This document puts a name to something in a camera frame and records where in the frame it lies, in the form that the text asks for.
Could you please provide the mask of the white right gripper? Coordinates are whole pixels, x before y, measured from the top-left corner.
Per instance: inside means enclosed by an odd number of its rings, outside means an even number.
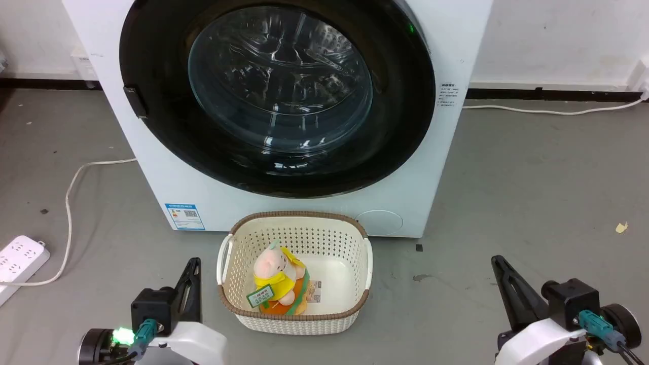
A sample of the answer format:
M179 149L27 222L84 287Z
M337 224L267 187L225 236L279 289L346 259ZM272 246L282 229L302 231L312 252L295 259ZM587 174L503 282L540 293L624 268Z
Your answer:
M591 364L578 319L572 320L575 331L546 319L546 301L503 256L494 255L491 266L511 326L498 335L496 364Z

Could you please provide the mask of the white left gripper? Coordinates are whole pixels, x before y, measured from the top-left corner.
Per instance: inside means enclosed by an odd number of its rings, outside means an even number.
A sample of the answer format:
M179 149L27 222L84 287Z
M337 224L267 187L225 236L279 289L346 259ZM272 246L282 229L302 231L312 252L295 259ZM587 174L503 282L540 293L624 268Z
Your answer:
M225 364L227 338L202 324L202 269L199 258L186 264L177 285L178 322L169 337L148 347L148 364Z

